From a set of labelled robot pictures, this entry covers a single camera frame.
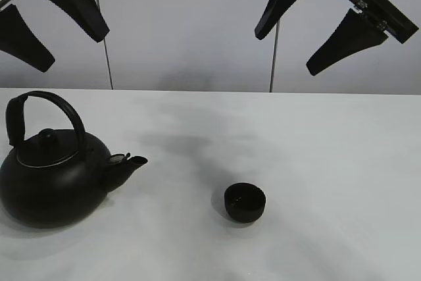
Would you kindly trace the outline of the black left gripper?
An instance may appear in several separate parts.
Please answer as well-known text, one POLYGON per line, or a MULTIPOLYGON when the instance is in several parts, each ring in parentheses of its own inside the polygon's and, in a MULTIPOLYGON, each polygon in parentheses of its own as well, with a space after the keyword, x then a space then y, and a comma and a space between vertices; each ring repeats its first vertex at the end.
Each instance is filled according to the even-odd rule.
MULTIPOLYGON (((9 5, 12 1, 1 0, 1 50, 40 72, 47 72, 54 64, 55 58, 29 29, 17 7, 9 5)), ((109 27, 95 0, 50 1, 97 43, 103 41, 109 33, 109 27)))

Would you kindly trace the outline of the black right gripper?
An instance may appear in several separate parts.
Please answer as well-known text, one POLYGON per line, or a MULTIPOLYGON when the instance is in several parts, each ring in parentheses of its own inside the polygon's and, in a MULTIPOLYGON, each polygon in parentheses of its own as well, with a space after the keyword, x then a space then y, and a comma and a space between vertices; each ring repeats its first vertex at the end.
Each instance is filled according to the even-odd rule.
MULTIPOLYGON (((294 2, 296 0, 268 0, 255 27, 256 38, 264 39, 294 2)), ((384 22, 386 30, 400 43, 406 42, 419 30, 389 0, 355 0, 353 3, 370 18, 384 22)), ((387 38, 384 31, 373 25, 363 13, 349 9, 333 34, 307 61, 307 69, 316 76, 342 59, 381 45, 387 38)))

